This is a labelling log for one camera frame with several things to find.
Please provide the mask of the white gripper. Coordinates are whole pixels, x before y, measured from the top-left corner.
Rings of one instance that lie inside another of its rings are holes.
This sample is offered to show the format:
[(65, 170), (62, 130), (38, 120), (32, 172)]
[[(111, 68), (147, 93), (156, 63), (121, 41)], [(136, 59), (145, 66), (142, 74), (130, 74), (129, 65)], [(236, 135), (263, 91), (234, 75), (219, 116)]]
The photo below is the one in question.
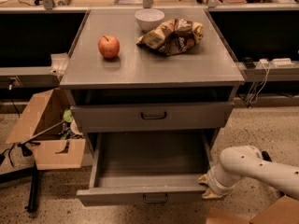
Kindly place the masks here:
[(234, 185), (223, 185), (216, 177), (215, 167), (212, 167), (206, 175), (201, 175), (198, 178), (198, 183), (201, 185), (208, 185), (208, 188), (202, 194), (202, 198), (206, 200), (220, 199), (221, 197), (228, 195), (235, 187)]

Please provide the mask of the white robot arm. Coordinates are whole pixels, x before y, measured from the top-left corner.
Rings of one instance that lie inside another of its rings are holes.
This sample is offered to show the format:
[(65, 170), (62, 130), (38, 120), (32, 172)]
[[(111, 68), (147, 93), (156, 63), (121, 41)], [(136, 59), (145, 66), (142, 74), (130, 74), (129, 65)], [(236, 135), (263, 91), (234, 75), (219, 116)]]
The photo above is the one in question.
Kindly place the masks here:
[(267, 161), (254, 146), (224, 149), (216, 165), (199, 177), (198, 183), (207, 185), (204, 199), (219, 199), (228, 195), (244, 177), (259, 180), (292, 198), (299, 199), (299, 167)]

